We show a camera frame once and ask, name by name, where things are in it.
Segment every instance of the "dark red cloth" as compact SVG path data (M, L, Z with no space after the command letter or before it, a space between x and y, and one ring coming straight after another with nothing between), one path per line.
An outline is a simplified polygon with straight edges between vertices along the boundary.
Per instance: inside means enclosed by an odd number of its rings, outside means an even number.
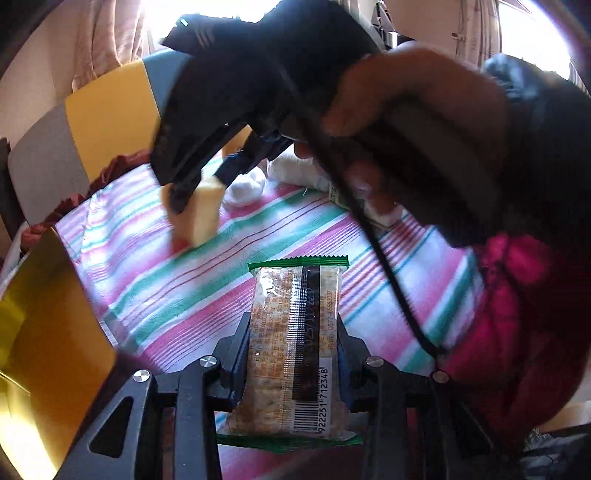
M485 293L443 369L509 444L569 401L591 343L591 262L530 236L499 235L475 249Z
M54 226L59 220L70 213L82 202L92 197L100 189L106 187L109 183L117 180L127 172L139 167L144 163L150 162L150 152L140 150L132 155L119 155L115 157L109 165L100 171L100 175L90 184L86 195L76 193L66 200L62 200L53 212L51 212L43 222L27 228L21 236L21 250L28 252L41 239L41 235Z

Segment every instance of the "striped bedsheet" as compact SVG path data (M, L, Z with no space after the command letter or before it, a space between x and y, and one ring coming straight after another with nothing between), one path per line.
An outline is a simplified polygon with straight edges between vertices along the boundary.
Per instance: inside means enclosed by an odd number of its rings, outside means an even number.
M211 353L249 309L254 279L247 263L348 255L339 310L349 333L403 370L429 371L361 230L326 195L268 181L260 201L222 209L220 217L219 235L199 248L173 240L159 185L146 165L59 222L57 230L113 343L163 371L182 369ZM478 280L472 255L448 247L410 215L381 242L429 337L453 341L473 314ZM313 455L220 448L226 480L279 478Z

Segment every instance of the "sponge block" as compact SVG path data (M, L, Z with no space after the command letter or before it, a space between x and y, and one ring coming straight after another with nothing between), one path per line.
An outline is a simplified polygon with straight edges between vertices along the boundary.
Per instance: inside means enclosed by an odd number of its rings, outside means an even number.
M232 155L239 150L242 150L246 139L251 134L252 128L248 125L240 130L234 137L222 147L222 158L226 158L228 155Z
M217 177L202 179L185 209L175 213L170 207L168 191L172 184L160 190L160 198L174 227L174 236L189 243L191 247L199 247L217 234L219 227L219 211L226 186Z

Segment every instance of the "gloved hand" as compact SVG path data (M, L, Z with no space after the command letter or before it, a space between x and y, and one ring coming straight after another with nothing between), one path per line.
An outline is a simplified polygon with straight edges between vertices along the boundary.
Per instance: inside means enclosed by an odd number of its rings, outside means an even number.
M323 118L324 130L336 137L353 135L376 121L394 98L414 96L455 124L474 142L493 175L503 168L508 101L492 78L416 43L368 57L340 79L337 94ZM295 146L310 158L305 144ZM395 192L383 188L384 174L370 158L360 158L346 171L357 195L378 213L392 210Z

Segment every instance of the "window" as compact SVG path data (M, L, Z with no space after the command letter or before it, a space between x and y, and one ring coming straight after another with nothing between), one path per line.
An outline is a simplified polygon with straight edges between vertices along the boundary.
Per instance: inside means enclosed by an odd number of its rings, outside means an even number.
M279 0L148 0L147 22L154 40L166 37L184 14L208 17L240 17L258 22Z
M519 0L531 12L507 3L499 4L502 51L533 63L541 70L570 76L570 54L566 42L546 15L530 0Z

